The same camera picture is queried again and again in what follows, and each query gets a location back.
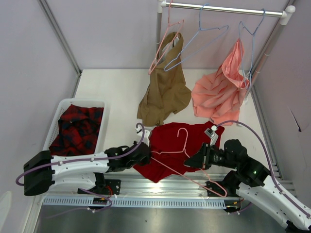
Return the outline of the red skirt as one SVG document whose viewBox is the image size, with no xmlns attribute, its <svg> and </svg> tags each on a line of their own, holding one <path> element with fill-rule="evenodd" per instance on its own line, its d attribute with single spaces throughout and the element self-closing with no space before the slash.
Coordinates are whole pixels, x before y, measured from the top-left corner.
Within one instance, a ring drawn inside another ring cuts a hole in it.
<svg viewBox="0 0 311 233">
<path fill-rule="evenodd" d="M 210 138 L 205 134 L 207 128 L 211 128 L 213 123 L 208 121 L 204 124 L 187 124 L 187 123 L 169 123 L 162 126 L 155 127 L 152 130 L 150 137 L 151 151 L 181 151 L 185 142 L 186 132 L 181 130 L 179 137 L 177 137 L 177 131 L 179 128 L 186 128 L 188 130 L 188 142 L 186 151 L 190 157 L 195 155 L 203 143 L 209 143 Z M 179 154 L 168 154 L 163 153 L 161 155 L 152 153 L 152 157 L 168 165 L 172 169 L 185 174 L 186 172 L 196 172 L 197 168 L 192 168 L 184 165 L 184 161 L 188 157 L 184 153 Z M 148 165 L 134 166 L 134 169 L 139 172 L 144 178 L 151 180 L 154 183 L 160 180 L 176 174 L 169 170 L 153 159 L 150 160 Z"/>
</svg>

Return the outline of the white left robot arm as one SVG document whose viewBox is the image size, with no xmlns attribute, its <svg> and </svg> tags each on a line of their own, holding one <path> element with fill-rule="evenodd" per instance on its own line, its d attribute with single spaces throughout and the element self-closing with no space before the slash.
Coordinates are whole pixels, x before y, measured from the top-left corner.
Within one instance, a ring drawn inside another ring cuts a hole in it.
<svg viewBox="0 0 311 233">
<path fill-rule="evenodd" d="M 105 173 L 144 166 L 150 159 L 150 147 L 144 142 L 76 158 L 51 155 L 44 150 L 24 164 L 24 195 L 37 196 L 48 191 L 105 194 Z"/>
</svg>

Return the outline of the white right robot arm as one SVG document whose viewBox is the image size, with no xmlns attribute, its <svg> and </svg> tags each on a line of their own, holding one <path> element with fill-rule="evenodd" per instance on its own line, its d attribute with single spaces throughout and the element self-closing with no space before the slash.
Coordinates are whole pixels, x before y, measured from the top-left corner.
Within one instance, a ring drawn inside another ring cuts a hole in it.
<svg viewBox="0 0 311 233">
<path fill-rule="evenodd" d="M 184 162 L 191 168 L 209 169 L 212 165 L 229 168 L 224 179 L 207 182 L 212 191 L 247 199 L 275 219 L 288 233 L 311 231 L 311 210 L 275 180 L 261 162 L 248 156 L 238 139 L 225 142 L 224 148 L 203 143 L 200 150 Z"/>
</svg>

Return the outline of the pink wire hanger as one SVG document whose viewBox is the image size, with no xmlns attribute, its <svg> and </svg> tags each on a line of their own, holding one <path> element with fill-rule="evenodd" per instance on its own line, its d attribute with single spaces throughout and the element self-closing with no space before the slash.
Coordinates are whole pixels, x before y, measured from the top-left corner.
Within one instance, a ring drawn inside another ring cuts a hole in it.
<svg viewBox="0 0 311 233">
<path fill-rule="evenodd" d="M 188 136 L 189 136 L 189 133 L 188 133 L 188 130 L 184 127 L 182 128 L 179 128 L 178 131 L 177 131 L 177 137 L 179 137 L 179 134 L 180 134 L 180 131 L 183 130 L 186 132 L 186 138 L 185 138 L 185 142 L 184 142 L 184 145 L 183 145 L 183 148 L 181 151 L 162 151 L 162 152 L 157 152 L 157 151 L 151 151 L 151 153 L 155 153 L 155 154 L 158 154 L 158 155 L 161 155 L 163 153 L 168 153 L 168 154 L 179 154 L 179 153 L 184 153 L 188 158 L 190 158 L 190 156 L 188 155 L 187 151 L 186 151 L 186 146 L 187 146 L 187 142 L 188 142 Z M 177 175 L 180 175 L 181 177 L 191 181 L 192 183 L 198 185 L 199 187 L 205 189 L 206 191 L 210 191 L 211 193 L 213 194 L 216 194 L 218 197 L 221 197 L 221 198 L 225 198 L 227 197 L 227 191 L 225 190 L 224 187 L 222 187 L 220 184 L 218 184 L 217 182 L 213 181 L 209 174 L 207 172 L 205 172 L 202 168 L 200 168 L 200 170 L 207 176 L 208 180 L 212 183 L 212 184 L 215 184 L 217 185 L 221 190 L 224 191 L 224 195 L 212 190 L 211 188 L 207 188 L 206 186 L 196 182 L 195 180 L 185 176 L 184 174 L 181 174 L 180 172 L 177 172 L 176 170 L 172 169 L 171 167 L 169 167 L 168 165 L 164 164 L 163 162 L 157 160 L 156 158 L 154 157 L 151 157 L 154 161 L 158 162 L 159 164 L 163 165 L 164 167 L 168 168 L 169 170 L 175 172 Z"/>
</svg>

